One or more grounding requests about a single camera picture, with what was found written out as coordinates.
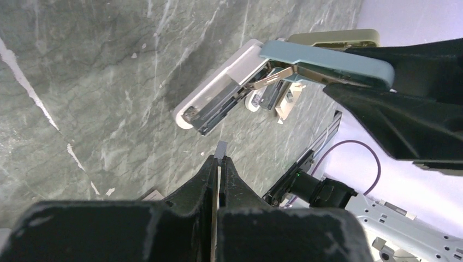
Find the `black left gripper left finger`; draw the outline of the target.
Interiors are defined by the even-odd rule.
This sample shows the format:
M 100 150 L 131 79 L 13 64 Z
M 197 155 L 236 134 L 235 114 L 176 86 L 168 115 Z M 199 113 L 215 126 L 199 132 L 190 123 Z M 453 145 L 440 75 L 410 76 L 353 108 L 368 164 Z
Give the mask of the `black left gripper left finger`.
M 219 161 L 164 200 L 41 201 L 13 227 L 1 261 L 213 261 Z

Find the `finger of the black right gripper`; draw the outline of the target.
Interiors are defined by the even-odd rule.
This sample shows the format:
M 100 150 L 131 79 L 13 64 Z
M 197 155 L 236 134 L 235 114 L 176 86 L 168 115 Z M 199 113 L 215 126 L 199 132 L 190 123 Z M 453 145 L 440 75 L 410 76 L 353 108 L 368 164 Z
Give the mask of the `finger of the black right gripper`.
M 349 111 L 388 156 L 461 176 L 462 39 L 347 52 L 390 63 L 392 87 L 330 84 L 324 93 Z

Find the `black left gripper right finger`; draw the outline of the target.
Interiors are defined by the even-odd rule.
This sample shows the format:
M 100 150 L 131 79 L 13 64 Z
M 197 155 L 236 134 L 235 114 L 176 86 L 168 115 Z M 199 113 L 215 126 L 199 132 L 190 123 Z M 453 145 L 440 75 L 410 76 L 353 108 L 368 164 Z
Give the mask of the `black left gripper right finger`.
M 238 191 L 231 158 L 221 165 L 217 261 L 372 261 L 357 219 L 337 206 L 282 209 Z

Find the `small metal staple strip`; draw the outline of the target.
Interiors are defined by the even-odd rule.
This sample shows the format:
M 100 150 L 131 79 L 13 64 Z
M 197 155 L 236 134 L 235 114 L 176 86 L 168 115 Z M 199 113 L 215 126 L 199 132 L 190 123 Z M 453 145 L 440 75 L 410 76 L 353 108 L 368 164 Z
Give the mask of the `small metal staple strip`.
M 228 143 L 226 141 L 220 140 L 217 144 L 217 147 L 214 152 L 214 158 L 222 160 L 226 156 Z

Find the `white staple box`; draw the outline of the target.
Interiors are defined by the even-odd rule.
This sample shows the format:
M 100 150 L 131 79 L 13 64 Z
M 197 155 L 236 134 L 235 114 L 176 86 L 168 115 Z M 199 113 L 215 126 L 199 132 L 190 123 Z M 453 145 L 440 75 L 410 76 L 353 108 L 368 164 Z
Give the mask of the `white staple box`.
M 142 201 L 159 201 L 163 199 L 164 196 L 157 189 L 150 189 L 140 197 Z

